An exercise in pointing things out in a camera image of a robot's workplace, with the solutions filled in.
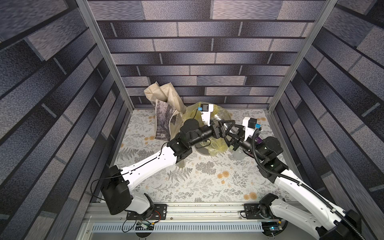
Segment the yellow plastic trash bag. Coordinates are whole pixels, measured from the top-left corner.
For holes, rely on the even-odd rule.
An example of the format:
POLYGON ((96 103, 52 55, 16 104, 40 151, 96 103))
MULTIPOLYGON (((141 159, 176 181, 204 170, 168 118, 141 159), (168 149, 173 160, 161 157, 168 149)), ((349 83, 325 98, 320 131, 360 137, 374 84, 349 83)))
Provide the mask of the yellow plastic trash bag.
MULTIPOLYGON (((188 119, 196 119, 200 127, 203 126, 203 121, 201 118, 201 112, 198 111, 198 107, 201 106, 201 104, 208 104, 207 102, 198 102, 193 105, 190 105, 187 107, 186 112, 182 115, 182 120, 185 122, 188 119)), ((214 111, 211 113, 211 123, 214 121, 220 121, 220 120, 232 120, 232 117, 230 113, 225 110, 224 108, 214 105, 214 111)), ((223 154, 226 152, 229 147, 225 143, 225 140, 220 138, 220 139, 215 139, 215 138, 210 138, 211 143, 209 144, 209 141, 203 142, 201 145, 205 146, 208 148, 210 152, 210 157, 217 157, 218 155, 223 154)))

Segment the clear jar of mung beans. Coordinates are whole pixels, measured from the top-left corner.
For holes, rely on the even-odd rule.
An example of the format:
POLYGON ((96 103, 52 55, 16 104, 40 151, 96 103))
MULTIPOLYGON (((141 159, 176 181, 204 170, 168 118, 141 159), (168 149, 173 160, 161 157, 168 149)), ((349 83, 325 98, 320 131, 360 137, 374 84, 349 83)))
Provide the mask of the clear jar of mung beans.
POLYGON ((243 152, 243 150, 237 150, 237 151, 234 151, 233 152, 233 157, 237 160, 237 161, 242 161, 244 160, 247 155, 243 152))

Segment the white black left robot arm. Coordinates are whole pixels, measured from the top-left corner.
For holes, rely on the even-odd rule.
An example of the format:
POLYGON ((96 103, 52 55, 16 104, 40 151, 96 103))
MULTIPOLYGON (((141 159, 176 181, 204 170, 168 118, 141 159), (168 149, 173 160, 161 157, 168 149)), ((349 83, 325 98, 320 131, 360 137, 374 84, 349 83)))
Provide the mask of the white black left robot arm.
POLYGON ((136 212, 146 218, 154 211, 148 195, 135 196, 133 190, 145 179, 160 170, 184 160, 193 152, 193 146, 211 138, 225 138, 235 125, 233 120, 213 121, 200 126, 196 119, 188 119, 176 136, 165 143, 160 151, 144 160, 122 169, 112 166, 103 178, 101 192, 111 215, 125 210, 136 212))

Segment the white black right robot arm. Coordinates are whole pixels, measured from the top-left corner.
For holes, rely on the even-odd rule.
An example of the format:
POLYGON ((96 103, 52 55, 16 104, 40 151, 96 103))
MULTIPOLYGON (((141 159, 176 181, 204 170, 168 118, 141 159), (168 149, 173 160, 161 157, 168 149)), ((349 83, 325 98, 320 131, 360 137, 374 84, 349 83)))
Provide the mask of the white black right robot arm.
POLYGON ((248 135, 241 125, 224 125, 221 137, 229 146, 242 148, 254 158, 262 176, 292 195, 305 211, 268 194, 259 201, 260 214, 288 221, 317 240, 362 240, 362 221, 353 210, 345 211, 305 184, 277 156, 283 152, 279 140, 267 137, 257 141, 261 127, 248 135))

